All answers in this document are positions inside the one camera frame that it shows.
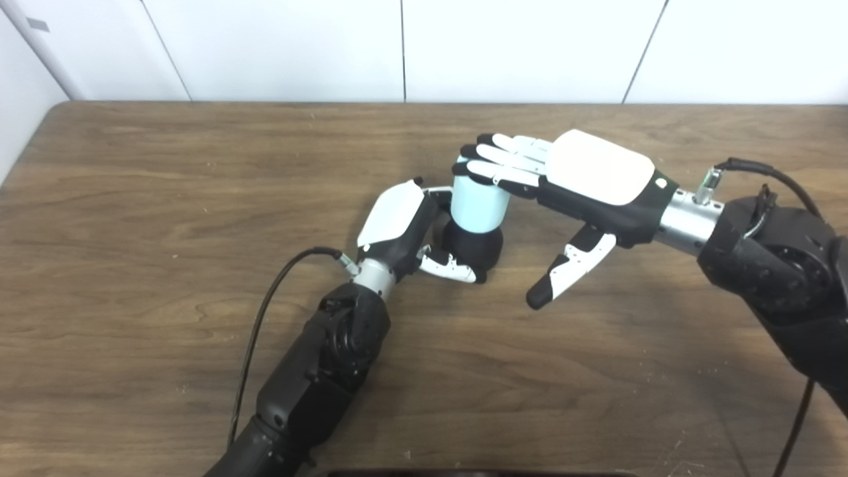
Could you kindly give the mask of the white and black left hand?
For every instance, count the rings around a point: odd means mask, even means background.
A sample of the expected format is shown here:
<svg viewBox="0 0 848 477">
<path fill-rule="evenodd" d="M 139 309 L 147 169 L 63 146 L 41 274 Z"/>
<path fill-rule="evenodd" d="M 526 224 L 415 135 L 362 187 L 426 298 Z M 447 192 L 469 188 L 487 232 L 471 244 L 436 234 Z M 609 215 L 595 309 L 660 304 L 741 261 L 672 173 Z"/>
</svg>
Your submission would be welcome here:
<svg viewBox="0 0 848 477">
<path fill-rule="evenodd" d="M 401 182 L 380 194 L 358 234 L 358 272 L 352 281 L 387 297 L 417 271 L 460 283 L 484 284 L 487 274 L 427 242 L 437 219 L 449 216 L 453 188 Z"/>
</svg>

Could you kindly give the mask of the white and black right hand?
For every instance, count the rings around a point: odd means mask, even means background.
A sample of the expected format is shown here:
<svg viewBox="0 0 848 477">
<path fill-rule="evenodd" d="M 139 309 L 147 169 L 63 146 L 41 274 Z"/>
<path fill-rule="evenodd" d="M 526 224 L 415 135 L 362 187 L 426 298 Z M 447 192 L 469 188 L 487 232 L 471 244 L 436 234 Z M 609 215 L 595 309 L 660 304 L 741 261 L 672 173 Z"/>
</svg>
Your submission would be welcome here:
<svg viewBox="0 0 848 477">
<path fill-rule="evenodd" d="M 454 176 L 494 186 L 582 222 L 526 293 L 548 305 L 606 259 L 612 248 L 652 242 L 678 184 L 645 155 L 572 129 L 554 141 L 482 134 L 460 149 Z"/>
</svg>

